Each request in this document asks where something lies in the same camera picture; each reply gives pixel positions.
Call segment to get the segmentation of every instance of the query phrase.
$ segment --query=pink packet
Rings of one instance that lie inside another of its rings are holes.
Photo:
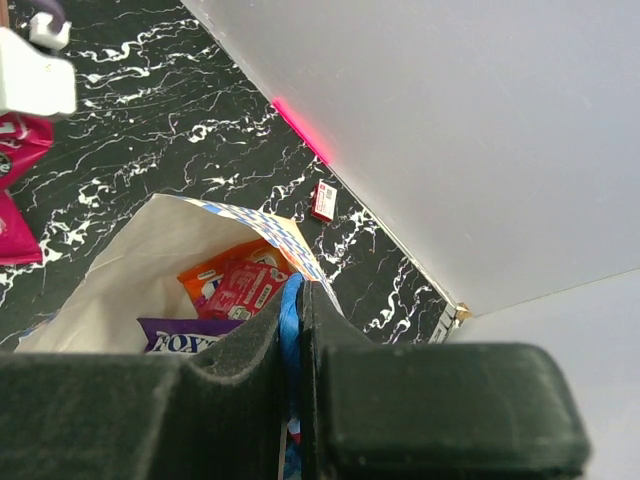
[[[0,265],[42,262],[42,251],[9,194],[0,191]]]
[[[13,185],[53,144],[51,122],[7,113],[0,117],[0,190]]]

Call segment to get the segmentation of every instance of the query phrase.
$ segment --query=candy wrapper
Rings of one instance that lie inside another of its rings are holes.
[[[237,245],[216,255],[178,275],[178,280],[184,285],[200,318],[211,318],[209,313],[204,312],[204,306],[220,285],[225,272],[240,260],[271,265],[287,274],[292,273],[289,263],[280,250],[271,246],[263,238]]]
[[[4,191],[53,143],[51,123],[8,113],[0,117],[0,264],[41,262],[42,253],[15,204]]]
[[[13,185],[49,151],[53,127],[42,118],[7,113],[0,117],[0,190]]]
[[[145,353],[182,353],[193,355],[242,325],[237,320],[171,320],[139,318],[147,336]]]
[[[42,251],[9,194],[0,191],[0,265],[42,262]]]
[[[264,263],[237,262],[203,307],[206,318],[248,320],[264,307],[289,278]]]

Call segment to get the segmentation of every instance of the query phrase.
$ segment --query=red snack packet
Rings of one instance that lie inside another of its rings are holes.
[[[7,113],[0,117],[0,265],[42,262],[38,242],[4,190],[53,144],[53,127],[42,118]]]
[[[0,117],[0,190],[13,185],[53,144],[53,127],[42,118],[7,113]]]
[[[248,320],[265,306],[289,274],[264,263],[237,262],[203,307],[203,318]]]
[[[0,265],[42,262],[42,251],[9,194],[0,191]]]
[[[206,316],[204,305],[213,296],[227,270],[233,268],[239,260],[265,263],[293,273],[280,250],[271,246],[264,238],[236,245],[178,275],[178,280],[189,294],[199,318],[211,318]]]

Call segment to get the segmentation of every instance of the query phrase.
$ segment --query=white paper bag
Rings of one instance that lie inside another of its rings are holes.
[[[229,248],[264,237],[340,307],[292,220],[247,208],[154,195],[91,264],[58,315],[16,352],[140,353],[139,317],[195,318],[176,276]]]

